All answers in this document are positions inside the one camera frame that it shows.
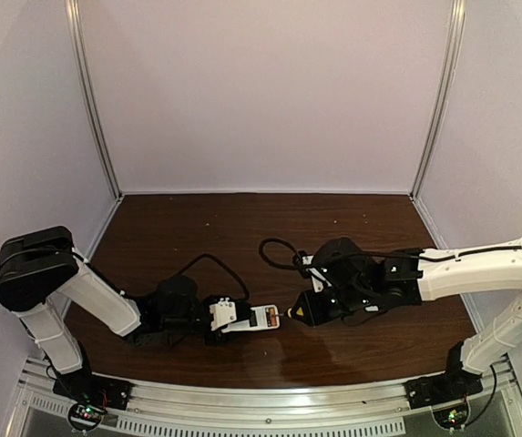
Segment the white remote control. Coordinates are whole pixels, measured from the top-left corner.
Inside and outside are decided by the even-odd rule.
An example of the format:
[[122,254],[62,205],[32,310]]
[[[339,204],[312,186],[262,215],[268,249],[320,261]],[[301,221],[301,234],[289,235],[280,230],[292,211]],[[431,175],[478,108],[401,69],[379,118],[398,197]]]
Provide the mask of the white remote control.
[[247,320],[233,322],[223,328],[221,332],[227,334],[233,332],[257,332],[269,330],[266,327],[264,314],[264,309],[266,306],[275,306],[278,309],[278,307],[274,304],[252,307],[251,316]]

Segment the yellow handled screwdriver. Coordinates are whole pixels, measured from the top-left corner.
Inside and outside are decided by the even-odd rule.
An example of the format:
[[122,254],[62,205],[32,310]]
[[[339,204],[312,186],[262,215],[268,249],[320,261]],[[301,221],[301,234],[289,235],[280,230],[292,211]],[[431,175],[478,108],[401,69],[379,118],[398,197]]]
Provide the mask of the yellow handled screwdriver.
[[280,312],[278,316],[280,318],[302,319],[304,317],[304,313],[302,309],[294,310],[293,308],[289,308],[283,312]]

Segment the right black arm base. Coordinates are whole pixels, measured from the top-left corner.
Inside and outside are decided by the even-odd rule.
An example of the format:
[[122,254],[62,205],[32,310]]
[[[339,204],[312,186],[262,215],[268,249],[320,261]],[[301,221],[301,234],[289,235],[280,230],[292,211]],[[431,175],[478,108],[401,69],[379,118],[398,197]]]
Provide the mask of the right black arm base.
[[404,383],[412,410],[430,407],[435,424],[449,432],[464,429],[470,422],[468,398],[483,390],[481,377],[463,371],[443,372]]

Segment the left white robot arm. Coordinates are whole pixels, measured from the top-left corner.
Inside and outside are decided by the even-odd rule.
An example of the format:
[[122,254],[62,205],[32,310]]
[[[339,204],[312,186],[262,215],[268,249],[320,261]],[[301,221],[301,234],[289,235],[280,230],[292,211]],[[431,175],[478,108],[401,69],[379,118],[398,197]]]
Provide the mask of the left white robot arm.
[[248,320],[247,297],[197,297],[196,282],[183,271],[146,295],[117,288],[75,247],[64,226],[5,241],[0,248],[0,304],[15,314],[57,373],[81,371],[84,348],[70,333],[53,298],[61,294],[104,323],[121,339],[145,345],[167,336],[220,338],[232,323]]

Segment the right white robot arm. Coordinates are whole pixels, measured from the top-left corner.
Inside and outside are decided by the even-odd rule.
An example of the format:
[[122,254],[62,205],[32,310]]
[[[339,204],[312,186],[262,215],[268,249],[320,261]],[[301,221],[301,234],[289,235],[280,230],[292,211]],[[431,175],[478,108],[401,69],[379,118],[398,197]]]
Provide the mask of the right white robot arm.
[[517,297],[486,328],[454,348],[450,372],[480,375],[522,342],[522,237],[471,249],[386,254],[361,250],[352,240],[339,238],[296,267],[317,278],[286,314],[310,327],[359,310],[385,312],[455,295],[516,290]]

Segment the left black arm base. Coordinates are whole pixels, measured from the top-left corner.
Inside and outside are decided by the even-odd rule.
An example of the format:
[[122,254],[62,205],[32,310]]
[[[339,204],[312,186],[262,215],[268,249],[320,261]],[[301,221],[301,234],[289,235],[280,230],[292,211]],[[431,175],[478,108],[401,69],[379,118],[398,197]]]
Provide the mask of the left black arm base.
[[132,384],[129,381],[97,376],[82,370],[57,373],[53,393],[68,397],[67,421],[76,432],[94,431],[111,410],[125,411]]

